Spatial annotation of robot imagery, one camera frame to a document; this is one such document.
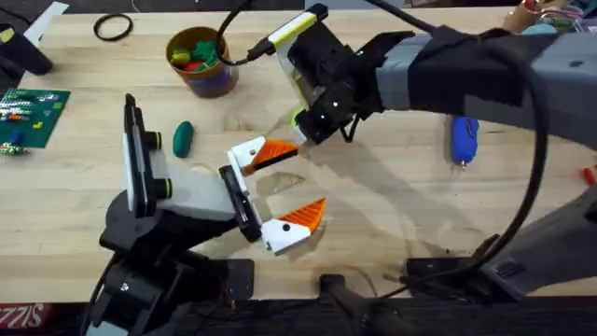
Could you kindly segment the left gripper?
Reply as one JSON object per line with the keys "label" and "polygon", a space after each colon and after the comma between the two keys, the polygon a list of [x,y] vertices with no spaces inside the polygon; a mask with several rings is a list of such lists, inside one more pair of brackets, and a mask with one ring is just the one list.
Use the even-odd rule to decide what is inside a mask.
{"label": "left gripper", "polygon": [[235,175],[248,175],[264,136],[232,147],[218,175],[170,164],[160,152],[139,166],[123,152],[124,190],[109,204],[100,245],[121,256],[150,261],[187,252],[234,229],[253,243],[262,238],[274,254],[307,241],[319,228],[326,198],[261,225]]}

